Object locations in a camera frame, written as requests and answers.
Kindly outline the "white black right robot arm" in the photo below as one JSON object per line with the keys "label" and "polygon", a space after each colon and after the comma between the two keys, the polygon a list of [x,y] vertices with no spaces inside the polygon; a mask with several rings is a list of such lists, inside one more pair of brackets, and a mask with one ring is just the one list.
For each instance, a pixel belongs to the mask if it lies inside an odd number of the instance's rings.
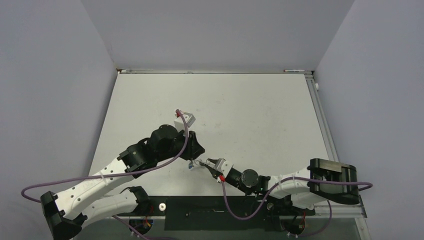
{"label": "white black right robot arm", "polygon": [[343,205],[360,203],[357,169],[349,164],[313,158],[301,170],[272,176],[260,175],[253,169],[239,171],[224,158],[209,158],[200,165],[218,182],[225,182],[246,196],[283,199],[282,207],[289,214],[326,200]]}

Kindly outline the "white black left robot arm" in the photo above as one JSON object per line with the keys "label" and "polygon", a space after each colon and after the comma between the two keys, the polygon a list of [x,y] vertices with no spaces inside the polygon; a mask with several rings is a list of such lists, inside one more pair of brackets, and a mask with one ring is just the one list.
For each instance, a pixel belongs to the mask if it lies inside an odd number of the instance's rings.
{"label": "white black left robot arm", "polygon": [[70,240],[81,230],[103,218],[122,213],[145,214],[151,201],[141,186],[106,197],[113,189],[131,182],[147,170],[168,159],[191,161],[205,153],[196,133],[161,125],[150,137],[130,145],[100,171],[77,185],[40,197],[41,206],[53,239]]}

